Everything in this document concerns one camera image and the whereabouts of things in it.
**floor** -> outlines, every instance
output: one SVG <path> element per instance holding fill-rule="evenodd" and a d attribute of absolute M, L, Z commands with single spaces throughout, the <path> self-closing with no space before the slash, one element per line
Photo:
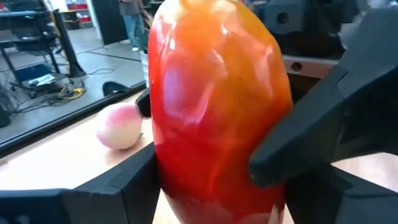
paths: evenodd
<path fill-rule="evenodd" d="M 87 75 L 84 78 L 86 93 L 63 106 L 47 106 L 26 113 L 19 113 L 11 117 L 11 124 L 0 128 L 0 143 L 24 134 L 48 122 L 59 119 L 71 112 L 84 108 L 103 98 L 102 84 L 106 81 L 116 81 L 126 86 L 132 86 L 144 80 L 139 54 L 133 52 L 129 44 L 119 44 L 103 48 L 97 38 L 94 28 L 70 30 L 69 36 L 75 49 L 78 62 Z M 16 68 L 23 68 L 36 63 L 42 63 L 43 57 L 35 57 L 21 52 L 8 52 L 8 56 Z M 61 56 L 57 56 L 57 62 L 65 63 Z M 4 59 L 0 56 L 0 83 L 4 86 L 12 79 L 7 70 Z M 19 109 L 26 108 L 34 103 L 42 101 L 44 97 L 30 100 L 23 92 L 13 93 L 13 99 L 17 98 Z"/>

